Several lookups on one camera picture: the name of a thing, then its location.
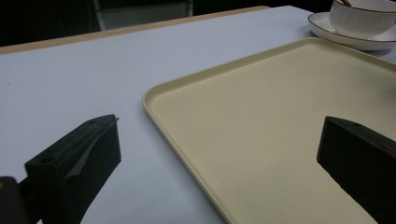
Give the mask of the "white plate with dark rim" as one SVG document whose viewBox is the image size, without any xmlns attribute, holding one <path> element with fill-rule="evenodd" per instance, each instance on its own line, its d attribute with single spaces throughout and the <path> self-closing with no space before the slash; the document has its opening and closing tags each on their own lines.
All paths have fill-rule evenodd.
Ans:
<svg viewBox="0 0 396 224">
<path fill-rule="evenodd" d="M 377 51 L 396 48 L 396 25 L 381 35 L 364 39 L 337 34 L 330 23 L 329 12 L 313 13 L 307 19 L 314 35 L 353 49 Z"/>
</svg>

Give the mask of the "white ribbed bowl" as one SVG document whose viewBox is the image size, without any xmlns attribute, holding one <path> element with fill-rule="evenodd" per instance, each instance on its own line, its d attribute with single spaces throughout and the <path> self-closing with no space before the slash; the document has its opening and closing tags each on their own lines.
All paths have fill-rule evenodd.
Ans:
<svg viewBox="0 0 396 224">
<path fill-rule="evenodd" d="M 381 35 L 396 24 L 396 2 L 391 0 L 333 0 L 330 23 L 341 35 L 364 38 Z"/>
</svg>

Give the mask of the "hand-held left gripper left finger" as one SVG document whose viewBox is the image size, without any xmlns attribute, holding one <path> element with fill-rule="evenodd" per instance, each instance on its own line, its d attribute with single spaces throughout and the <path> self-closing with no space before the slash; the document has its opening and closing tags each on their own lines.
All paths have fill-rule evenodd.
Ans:
<svg viewBox="0 0 396 224">
<path fill-rule="evenodd" d="M 121 161 L 114 115 L 90 119 L 25 163 L 44 224 L 79 224 Z"/>
</svg>

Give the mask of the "beige plastic tray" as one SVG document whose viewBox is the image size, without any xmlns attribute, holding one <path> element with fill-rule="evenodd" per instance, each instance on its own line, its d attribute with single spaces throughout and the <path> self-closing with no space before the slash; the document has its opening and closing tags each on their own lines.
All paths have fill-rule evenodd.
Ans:
<svg viewBox="0 0 396 224">
<path fill-rule="evenodd" d="M 396 140 L 396 64 L 307 38 L 146 92 L 150 118 L 229 224 L 375 224 L 318 164 L 324 120 Z"/>
</svg>

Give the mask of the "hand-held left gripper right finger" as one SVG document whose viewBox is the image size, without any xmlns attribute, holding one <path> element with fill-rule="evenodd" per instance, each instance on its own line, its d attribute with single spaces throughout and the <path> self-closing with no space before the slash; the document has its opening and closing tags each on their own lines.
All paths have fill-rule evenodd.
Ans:
<svg viewBox="0 0 396 224">
<path fill-rule="evenodd" d="M 396 224 L 396 142 L 359 123 L 327 117 L 317 162 L 378 224 Z"/>
</svg>

